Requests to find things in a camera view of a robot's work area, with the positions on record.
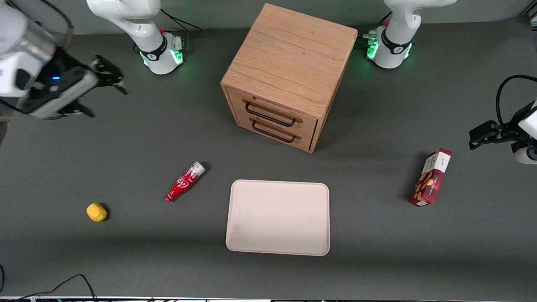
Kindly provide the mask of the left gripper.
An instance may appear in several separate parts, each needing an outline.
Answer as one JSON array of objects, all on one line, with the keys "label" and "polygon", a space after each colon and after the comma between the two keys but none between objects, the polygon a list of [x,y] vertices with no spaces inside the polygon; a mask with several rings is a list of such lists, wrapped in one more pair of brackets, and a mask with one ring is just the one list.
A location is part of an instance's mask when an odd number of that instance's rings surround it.
[{"label": "left gripper", "polygon": [[[503,134],[508,140],[514,141],[512,152],[524,148],[536,149],[537,139],[537,105],[532,101],[516,111],[512,119],[502,126]],[[487,121],[470,130],[469,149],[475,150],[480,146],[497,143],[501,129],[495,121]]]}]

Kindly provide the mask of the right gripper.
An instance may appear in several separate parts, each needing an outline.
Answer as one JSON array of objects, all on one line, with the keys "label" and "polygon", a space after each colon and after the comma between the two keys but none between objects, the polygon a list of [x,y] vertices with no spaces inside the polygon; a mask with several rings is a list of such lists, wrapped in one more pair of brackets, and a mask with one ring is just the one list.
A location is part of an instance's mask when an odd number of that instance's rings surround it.
[{"label": "right gripper", "polygon": [[101,55],[86,66],[58,48],[48,63],[19,68],[19,105],[66,105],[59,110],[62,117],[94,118],[94,111],[78,103],[79,98],[93,88],[108,86],[128,94],[124,79],[121,69]]}]

